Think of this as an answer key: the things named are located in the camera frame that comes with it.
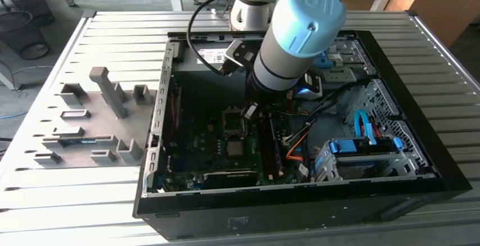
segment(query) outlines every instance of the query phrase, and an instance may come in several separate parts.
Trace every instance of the aluminum extrusion table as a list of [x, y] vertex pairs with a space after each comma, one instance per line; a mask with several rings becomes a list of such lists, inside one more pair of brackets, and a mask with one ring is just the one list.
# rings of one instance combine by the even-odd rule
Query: aluminum extrusion table
[[[93, 66], [107, 66], [111, 81], [120, 81], [126, 90], [140, 83], [158, 87], [166, 34], [186, 29], [190, 15], [192, 12], [98, 12], [82, 18], [0, 162], [0, 188], [6, 188], [0, 192], [3, 245], [166, 242], [132, 216], [140, 167], [49, 170], [33, 161], [27, 150], [42, 118], [57, 108], [53, 93], [58, 85], [81, 83], [85, 89], [98, 90], [89, 79]], [[205, 12], [194, 30], [226, 30], [228, 24]], [[474, 189], [384, 224], [240, 235], [186, 244], [264, 240], [291, 244], [288, 239], [317, 245], [480, 243], [479, 84], [416, 16], [404, 12], [351, 12], [344, 29], [372, 31]]]

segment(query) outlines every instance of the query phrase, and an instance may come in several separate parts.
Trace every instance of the small black component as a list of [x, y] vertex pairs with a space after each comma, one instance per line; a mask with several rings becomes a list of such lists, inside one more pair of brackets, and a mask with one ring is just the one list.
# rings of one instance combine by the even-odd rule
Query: small black component
[[233, 74], [233, 72], [237, 71], [240, 65], [236, 64], [232, 60], [225, 60], [220, 71], [224, 73], [225, 76], [230, 76]]
[[247, 107], [244, 107], [241, 115], [245, 119], [252, 120], [257, 117], [259, 110], [259, 104], [252, 102], [247, 105]]
[[263, 168], [267, 180], [277, 179], [281, 169], [280, 146], [271, 116], [261, 116], [257, 120], [260, 151], [263, 155]]
[[220, 171], [206, 173], [204, 176], [204, 189], [253, 187], [257, 185], [259, 180], [259, 173], [256, 171]]

